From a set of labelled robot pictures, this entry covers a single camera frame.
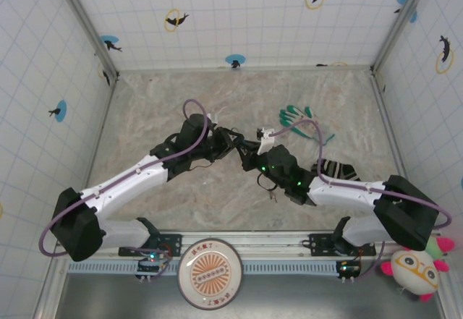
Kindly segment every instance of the pink plush toy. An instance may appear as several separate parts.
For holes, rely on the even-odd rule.
[[[452,250],[454,242],[448,238],[434,238],[428,244],[437,245],[444,253]],[[381,270],[393,276],[400,286],[413,294],[420,295],[423,302],[429,301],[439,288],[438,271],[449,272],[449,267],[442,260],[434,260],[435,252],[417,252],[416,250],[400,250],[392,255],[391,261],[381,264]]]

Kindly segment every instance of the gray floor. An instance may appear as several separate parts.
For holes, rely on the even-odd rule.
[[[196,98],[219,124],[255,140],[257,127],[279,129],[279,110],[310,106],[336,136],[324,156],[352,164],[365,181],[395,174],[386,134],[370,85],[369,71],[157,72],[122,74],[90,183],[98,184],[135,164],[182,126],[182,104]],[[293,132],[277,140],[310,168],[318,150]],[[236,152],[208,169],[196,169],[148,190],[112,218],[144,216],[160,229],[293,230],[333,229],[357,212],[298,206],[281,190],[278,203],[256,185],[256,171],[243,172]],[[270,185],[265,179],[263,184]]]
[[[392,278],[350,284],[323,276],[245,276],[228,306],[202,311],[180,294],[177,278],[140,284],[134,276],[68,275],[58,319],[437,319],[438,302],[399,293]]]

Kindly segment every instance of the white tiled wall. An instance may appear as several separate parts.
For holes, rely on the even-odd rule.
[[[82,189],[109,96],[97,67],[64,0],[0,0],[0,318],[33,314],[49,264],[38,237],[57,195]]]
[[[324,0],[315,10],[305,0],[81,1],[97,31],[119,39],[123,52],[110,50],[119,69],[229,67],[230,54],[249,67],[372,64],[401,8],[397,0]],[[171,9],[189,17],[170,33]]]
[[[381,72],[385,99],[411,181],[448,210],[451,253],[463,285],[463,0],[421,0]],[[450,41],[451,67],[436,61]]]

